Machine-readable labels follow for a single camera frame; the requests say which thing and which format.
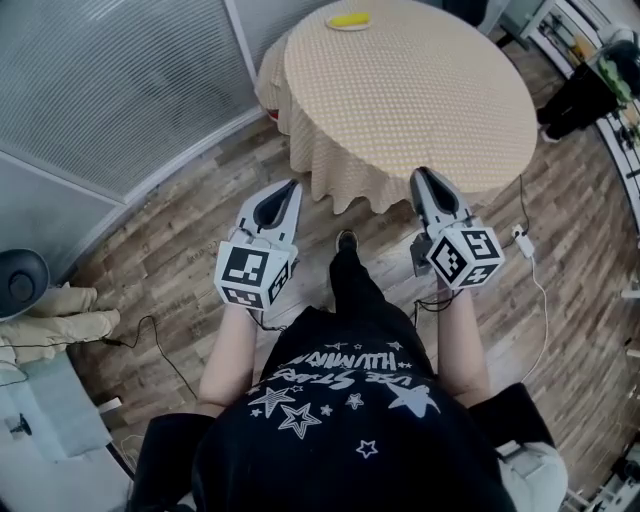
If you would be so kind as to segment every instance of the wall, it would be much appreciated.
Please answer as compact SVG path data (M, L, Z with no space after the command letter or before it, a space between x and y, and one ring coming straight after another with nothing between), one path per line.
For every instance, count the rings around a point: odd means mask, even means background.
M29 169L0 153L0 251L23 248L39 252L55 282L79 255L84 238L114 205Z
M640 7L633 0L591 0L612 23L640 32Z

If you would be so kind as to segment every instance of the star print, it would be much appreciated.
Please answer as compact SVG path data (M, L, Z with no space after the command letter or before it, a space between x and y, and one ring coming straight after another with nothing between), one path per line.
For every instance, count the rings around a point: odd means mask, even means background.
M320 425L320 423L322 423L318 418L314 418L309 414L310 407L310 403L297 410L293 407L281 405L280 408L287 415L287 419L280 424L278 430L292 428L300 439L304 439L304 435L307 433L307 427L309 425Z
M334 343L333 345L326 345L325 344L325 347L327 347L327 348L335 348L336 350L340 350L340 347L342 345L346 345L346 343Z
M429 388L424 384L413 389L402 388L396 384L391 384L390 382L387 382L387 386L398 397L391 402L389 409L406 405L418 418L424 418L424 415L427 412L427 406L432 405L435 407L436 411L440 413L438 405L429 396Z
M358 407L364 405L364 402L360 400L360 393L356 393L355 395L349 395L349 399L346 404L350 405L355 411Z
M356 451L362 454L365 459L368 459L374 453L378 453L375 441L360 441L360 448L356 448Z
M279 391L274 391L271 388L267 388L267 392L264 396L249 402L249 405L264 404L264 415L269 418L271 413L280 402L295 402L296 399L287 396L289 388L284 388Z

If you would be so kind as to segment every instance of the power adapter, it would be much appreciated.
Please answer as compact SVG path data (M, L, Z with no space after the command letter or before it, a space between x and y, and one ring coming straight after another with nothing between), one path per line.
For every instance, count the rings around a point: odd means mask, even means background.
M522 251L524 257L527 259L531 259L533 257L535 249L533 247L533 244L531 243L529 234L524 229L522 229L522 226L520 224L516 224L511 230L511 235L518 244L518 247L520 247L520 250Z

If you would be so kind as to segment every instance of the cable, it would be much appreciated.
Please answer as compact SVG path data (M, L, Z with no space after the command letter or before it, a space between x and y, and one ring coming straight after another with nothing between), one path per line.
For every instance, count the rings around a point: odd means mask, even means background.
M439 313L440 311L444 311L449 306L451 306L453 299L455 299L458 295L460 295L460 293L462 293L462 290L457 290L448 299L437 300L434 302L429 302L424 299L415 300L413 302L413 326L414 327L418 326L418 313L420 311L420 308L424 309L425 311L429 311L430 313ZM436 309L430 309L431 306L442 306L442 307L441 308L436 307Z
M520 206L522 207L522 213L524 214L524 218L526 220L526 227L524 228L523 235L529 233L529 228L531 227L531 219L529 219L529 214L527 213L527 209L524 206L524 183L522 179L522 174L519 176L520 178ZM511 237L511 240L506 245L502 246L502 250L505 250L507 247L511 247L516 242L516 239Z
M140 324L142 324L142 321L145 318L149 318L151 320L151 324L153 325L153 333L154 333L154 336L155 336L155 342L156 342L156 345L158 346L158 350L160 350L160 354L162 355L162 357L164 357L165 361L171 365L171 368L173 368L173 371L176 372L176 374L178 374L178 377L180 377L182 379L182 382L184 382L184 385L187 386L187 389L189 389L189 391L191 391L191 394L193 395L193 398L195 398L197 400L198 399L198 395L193 390L193 388L189 385L189 383L187 382L187 379L184 378L184 376L176 368L176 365L174 365L171 362L171 359L169 359L167 357L167 355L164 353L164 350L162 350L162 347L160 346L160 342L158 341L158 326L156 325L156 319L153 318L151 315L143 316L140 319L140 322L138 322L138 334L140 334ZM136 342L134 343L133 346L135 346L136 343L138 343L138 337L136 337Z
M284 332L284 330L287 328L284 325L279 325L278 327L269 327L269 326L264 325L264 311L260 312L260 320L258 320L255 317L255 315L253 314L252 311L250 311L250 310L247 310L247 311L249 313L249 316L251 318L253 318L253 321L255 323L257 323L260 326L260 329L262 329L263 331L280 331L280 332Z
M197 400L198 399L198 395L195 393L193 388L189 385L189 383L187 382L187 379L184 378L184 376L180 373L180 371L176 368L176 366L171 362L171 360L164 353L164 350L162 350L162 347L160 346L160 342L158 341L158 326L156 325L156 320L152 315L143 316L138 321L136 339L133 342L133 345L129 345L128 343L125 343L123 341L115 340L115 339L111 339L111 338L100 338L100 339L97 339L97 340L89 340L89 341L62 341L60 343L50 343L49 345L35 345L35 344L33 344L33 345L10 345L10 344L5 344L3 346L12 347L12 348L49 348L49 347L55 347L55 346L59 346L59 345L77 345L77 344L83 344L84 345L84 344L87 344L87 343L98 343L98 342L100 342L100 343L104 343L105 345L111 345L113 347L125 346L125 347L129 347L130 349L133 349L136 345L138 345L138 342L140 341L140 334L141 334L141 331L142 331L142 322L144 322L147 319L151 320L151 324L153 325L155 343L158 346L158 350L160 350L160 354L165 359L165 361L167 361L167 363L169 363L171 365L171 368L173 368L173 371L176 372L176 374L182 379L182 382L184 382L185 386L187 386L187 388L189 389L189 391L191 392L193 397ZM0 363L10 364L11 366L15 367L20 372L22 372L22 374L24 375L24 379L19 380L19 381L15 381L15 382L9 382L7 384L0 384L0 388L4 387L4 386L11 386L13 384L18 384L20 382L26 382L27 380L29 380L29 375L22 368L20 368L19 366L15 365L13 363L10 363L9 361L0 361Z
M525 380L527 380L527 377L529 377L529 375L531 375L533 371L537 368L538 364L540 363L540 360L542 359L542 355L547 350L547 344L549 342L549 311L547 308L547 292L544 291L544 288L536 279L536 260L533 258L533 256L531 256L531 276L533 278L533 282L538 288L540 288L540 291L542 292L542 296L544 297L544 343L542 345L542 350L540 351L540 354L536 359L536 362L533 363L533 366L531 367L531 369L527 372L527 374L522 378L520 382L524 382Z
M20 384L21 382L27 382L29 380L29 374L25 372L22 368L20 368L17 364L13 364L9 361L0 361L0 363L8 364L13 366L16 370L22 373L22 380L14 380L13 382L7 382L6 384L0 384L0 388L4 388L5 386L13 386L14 384Z

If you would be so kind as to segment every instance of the beige polka dot tablecloth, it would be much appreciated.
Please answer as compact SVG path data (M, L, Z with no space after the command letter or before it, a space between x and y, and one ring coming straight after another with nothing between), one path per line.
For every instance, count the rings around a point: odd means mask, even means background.
M342 32L332 16L366 11L371 26ZM267 52L256 84L291 136L291 167L312 173L313 198L341 213L356 197L374 212L410 197L419 166L464 193L503 187L536 144L531 96L480 32L409 0L323 7Z

